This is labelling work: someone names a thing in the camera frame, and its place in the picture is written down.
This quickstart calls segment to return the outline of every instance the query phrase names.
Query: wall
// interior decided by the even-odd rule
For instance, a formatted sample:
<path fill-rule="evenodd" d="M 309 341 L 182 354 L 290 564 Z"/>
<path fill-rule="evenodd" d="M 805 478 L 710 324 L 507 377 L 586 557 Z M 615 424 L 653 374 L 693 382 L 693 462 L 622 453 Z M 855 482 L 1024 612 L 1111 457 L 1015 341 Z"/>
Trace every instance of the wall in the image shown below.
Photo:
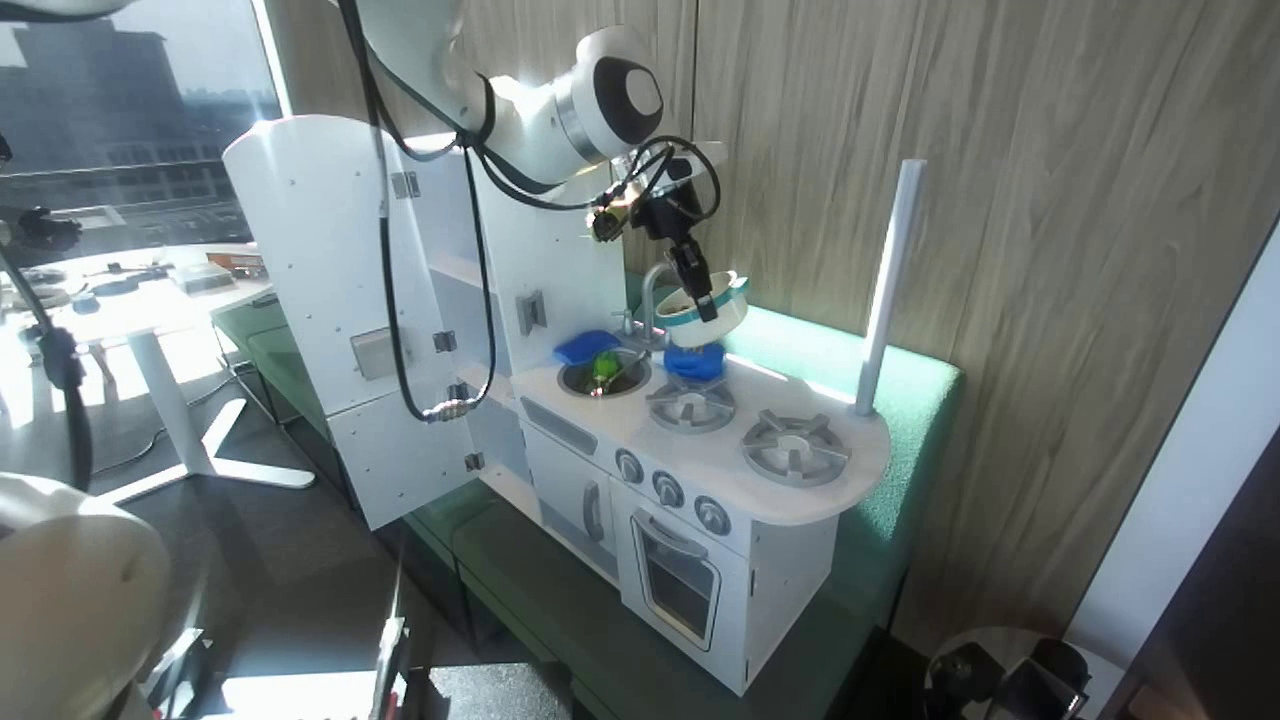
<path fill-rule="evenodd" d="M 671 123 L 731 150 L 709 255 L 767 310 L 864 328 L 897 162 L 926 162 L 892 341 L 966 389 L 900 635 L 1058 627 L 1280 210 L 1280 3 L 536 10 L 471 0 L 466 44 L 546 78 L 591 26 L 646 35 Z"/>

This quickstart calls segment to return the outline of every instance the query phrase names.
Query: window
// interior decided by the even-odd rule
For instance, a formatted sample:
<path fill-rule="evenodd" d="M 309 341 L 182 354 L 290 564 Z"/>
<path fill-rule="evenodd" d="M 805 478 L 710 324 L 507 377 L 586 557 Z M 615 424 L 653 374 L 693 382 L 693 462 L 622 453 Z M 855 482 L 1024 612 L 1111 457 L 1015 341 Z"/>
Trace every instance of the window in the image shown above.
<path fill-rule="evenodd" d="M 105 19 L 0 26 L 0 218 L 10 230 L 57 221 L 74 237 L 57 255 L 240 243 L 247 226 L 221 152 L 273 117 L 251 0 L 136 0 Z"/>

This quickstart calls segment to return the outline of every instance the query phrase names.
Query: cabinet door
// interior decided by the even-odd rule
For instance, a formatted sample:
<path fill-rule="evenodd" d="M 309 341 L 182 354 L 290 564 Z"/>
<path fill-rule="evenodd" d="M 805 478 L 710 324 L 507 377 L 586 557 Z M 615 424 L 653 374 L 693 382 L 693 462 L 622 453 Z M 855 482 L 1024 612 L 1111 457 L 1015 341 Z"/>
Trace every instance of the cabinet door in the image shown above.
<path fill-rule="evenodd" d="M 538 433 L 526 433 L 526 470 L 543 530 L 578 560 L 586 560 L 604 582 L 615 582 L 607 472 Z"/>

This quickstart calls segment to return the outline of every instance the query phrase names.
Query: knob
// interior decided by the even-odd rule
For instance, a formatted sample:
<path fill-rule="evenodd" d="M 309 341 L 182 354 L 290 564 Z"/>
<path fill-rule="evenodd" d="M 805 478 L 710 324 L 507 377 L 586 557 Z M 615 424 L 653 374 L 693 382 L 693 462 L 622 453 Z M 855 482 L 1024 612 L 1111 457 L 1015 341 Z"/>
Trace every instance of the knob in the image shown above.
<path fill-rule="evenodd" d="M 684 506 L 684 487 L 676 483 L 676 478 L 669 472 L 653 472 L 653 492 L 658 506 L 680 510 Z"/>
<path fill-rule="evenodd" d="M 627 483 L 645 483 L 645 465 L 637 453 L 615 453 L 615 472 L 627 482 Z"/>
<path fill-rule="evenodd" d="M 726 537 L 731 522 L 710 496 L 701 496 L 693 513 L 709 531 Z"/>

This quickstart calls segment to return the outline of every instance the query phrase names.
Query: black cable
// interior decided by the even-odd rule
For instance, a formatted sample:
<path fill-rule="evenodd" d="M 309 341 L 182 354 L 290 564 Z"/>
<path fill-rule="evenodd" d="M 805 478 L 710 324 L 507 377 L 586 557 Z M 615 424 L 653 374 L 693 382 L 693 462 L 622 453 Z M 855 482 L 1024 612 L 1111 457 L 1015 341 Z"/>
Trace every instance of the black cable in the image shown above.
<path fill-rule="evenodd" d="M 86 407 L 78 398 L 83 364 L 74 357 L 74 336 L 50 324 L 45 301 L 34 298 L 34 289 L 17 270 L 17 260 L 9 255 L 3 243 L 0 243 L 0 265 L 40 324 L 45 377 L 47 377 L 47 384 L 57 384 L 62 394 L 68 445 L 71 445 L 71 482 L 68 483 L 83 492 L 90 482 L 90 427 L 86 427 Z"/>

